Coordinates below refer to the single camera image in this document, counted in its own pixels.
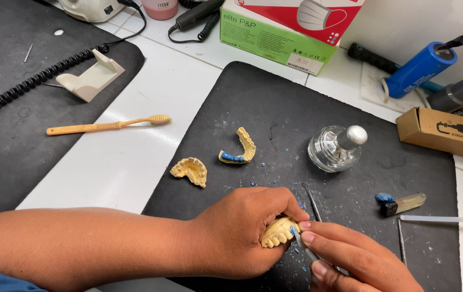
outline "metal lamp cap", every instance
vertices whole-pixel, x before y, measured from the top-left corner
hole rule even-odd
[[[350,126],[339,133],[337,137],[340,147],[347,150],[352,150],[363,145],[367,138],[365,129],[360,126]]]

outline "white tile countertop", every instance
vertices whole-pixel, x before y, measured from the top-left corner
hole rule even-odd
[[[49,2],[59,7],[57,1]],[[178,15],[184,11],[180,7]],[[18,209],[98,206],[140,214],[202,102],[231,61],[247,62],[393,123],[400,115],[361,99],[361,63],[348,58],[345,49],[338,49],[318,77],[309,76],[220,43],[219,25],[202,44],[174,44],[166,33],[175,17],[167,21],[147,17],[144,32],[129,40],[142,50],[147,60],[96,121],[125,121],[165,113],[174,119],[173,123],[166,127],[135,125],[83,135]],[[126,8],[96,26],[125,37],[137,32],[143,21],[137,12]],[[194,38],[203,26],[172,37]],[[454,159],[458,209],[463,217],[463,157],[455,155]],[[463,290],[463,224],[459,225],[459,235]],[[163,278],[114,283],[99,289],[103,292],[189,291]]]

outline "toothbrush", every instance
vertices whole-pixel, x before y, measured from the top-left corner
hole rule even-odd
[[[50,136],[53,135],[62,135],[62,134],[72,134],[72,133],[81,133],[81,132],[90,132],[98,130],[108,130],[108,129],[121,129],[124,126],[128,126],[136,123],[150,122],[155,126],[167,125],[172,121],[168,115],[153,115],[146,118],[138,118],[137,120],[127,121],[127,122],[114,122],[114,123],[105,123],[105,124],[90,124],[90,125],[76,125],[76,126],[65,126],[65,127],[55,127],[48,128],[47,134]]]

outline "blue cylinder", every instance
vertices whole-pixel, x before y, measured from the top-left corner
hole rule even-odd
[[[393,98],[402,98],[422,83],[432,79],[457,62],[454,50],[443,50],[439,55],[436,49],[444,43],[432,42],[410,59],[403,67],[386,79],[388,94]]]

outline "white wall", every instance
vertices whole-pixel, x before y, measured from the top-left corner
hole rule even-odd
[[[430,42],[463,35],[463,0],[366,0],[341,38],[341,47],[357,42],[403,65]],[[441,85],[463,79],[463,47],[458,61],[432,81]]]

